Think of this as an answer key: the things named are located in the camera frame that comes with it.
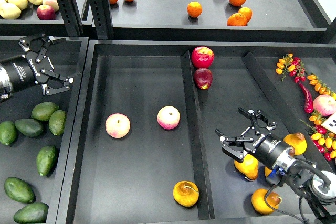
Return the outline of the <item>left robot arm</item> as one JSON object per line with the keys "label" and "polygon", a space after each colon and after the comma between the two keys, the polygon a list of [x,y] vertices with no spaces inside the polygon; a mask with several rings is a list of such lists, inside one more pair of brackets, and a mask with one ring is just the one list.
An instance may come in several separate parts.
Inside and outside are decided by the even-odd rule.
{"label": "left robot arm", "polygon": [[56,39],[43,32],[21,38],[18,44],[24,53],[1,60],[1,102],[16,92],[37,85],[46,96],[69,91],[80,72],[69,76],[59,74],[47,56],[50,46],[64,41],[66,38]]}

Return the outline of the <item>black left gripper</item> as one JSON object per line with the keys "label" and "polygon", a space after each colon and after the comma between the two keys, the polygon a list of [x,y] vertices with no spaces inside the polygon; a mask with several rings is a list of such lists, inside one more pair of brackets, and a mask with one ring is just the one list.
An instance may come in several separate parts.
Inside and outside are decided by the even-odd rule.
{"label": "black left gripper", "polygon": [[75,72],[69,76],[58,74],[46,56],[50,46],[65,41],[66,38],[47,36],[44,32],[21,38],[19,45],[24,52],[34,53],[1,61],[1,93],[15,93],[38,84],[41,84],[43,95],[69,91],[75,77],[81,73]]}

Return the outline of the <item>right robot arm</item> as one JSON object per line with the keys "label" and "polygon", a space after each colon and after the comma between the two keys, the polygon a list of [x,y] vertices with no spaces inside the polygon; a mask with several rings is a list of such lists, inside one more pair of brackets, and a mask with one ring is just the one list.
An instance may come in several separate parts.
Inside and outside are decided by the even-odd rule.
{"label": "right robot arm", "polygon": [[327,205],[335,203],[335,174],[319,170],[316,164],[294,157],[294,148],[272,134],[277,123],[268,119],[262,110],[239,108],[238,112],[248,118],[251,125],[240,136],[229,137],[216,129],[222,151],[235,161],[242,163],[250,154],[271,170],[267,181],[272,185],[266,196],[284,184],[306,200],[316,217],[316,223],[335,223],[335,215],[328,212]]}

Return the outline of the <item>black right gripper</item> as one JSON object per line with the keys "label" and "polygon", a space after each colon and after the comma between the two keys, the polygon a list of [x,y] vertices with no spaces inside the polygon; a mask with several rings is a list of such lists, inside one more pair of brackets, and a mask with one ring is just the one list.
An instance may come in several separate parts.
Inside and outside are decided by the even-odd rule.
{"label": "black right gripper", "polygon": [[240,107],[238,112],[250,120],[251,126],[241,136],[235,137],[226,136],[221,130],[215,129],[222,143],[222,152],[239,163],[250,154],[269,169],[289,169],[295,162],[289,154],[292,147],[270,133],[277,123],[270,120],[263,110],[253,111]]}

